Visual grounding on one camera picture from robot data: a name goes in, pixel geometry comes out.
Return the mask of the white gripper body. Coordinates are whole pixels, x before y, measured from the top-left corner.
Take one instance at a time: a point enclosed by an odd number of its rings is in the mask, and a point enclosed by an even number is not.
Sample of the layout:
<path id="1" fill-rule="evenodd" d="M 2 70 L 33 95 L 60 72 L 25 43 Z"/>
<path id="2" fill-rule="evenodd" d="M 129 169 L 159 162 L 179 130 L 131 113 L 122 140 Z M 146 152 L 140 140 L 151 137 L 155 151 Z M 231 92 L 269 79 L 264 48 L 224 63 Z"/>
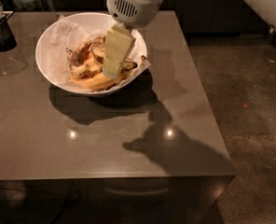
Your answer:
<path id="1" fill-rule="evenodd" d="M 106 5 L 116 22 L 141 29 L 154 20 L 162 2 L 163 0 L 106 0 Z"/>

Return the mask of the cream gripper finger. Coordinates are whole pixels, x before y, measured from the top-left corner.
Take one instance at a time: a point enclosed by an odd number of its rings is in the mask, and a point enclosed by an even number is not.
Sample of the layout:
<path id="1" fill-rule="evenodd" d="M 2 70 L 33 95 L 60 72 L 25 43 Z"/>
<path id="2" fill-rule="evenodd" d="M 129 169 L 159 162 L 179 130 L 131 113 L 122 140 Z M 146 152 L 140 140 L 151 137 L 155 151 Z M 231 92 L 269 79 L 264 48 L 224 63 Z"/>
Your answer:
<path id="1" fill-rule="evenodd" d="M 103 58 L 103 73 L 112 79 L 117 78 L 125 60 L 130 55 L 135 38 L 132 28 L 125 23 L 117 22 L 107 30 Z"/>

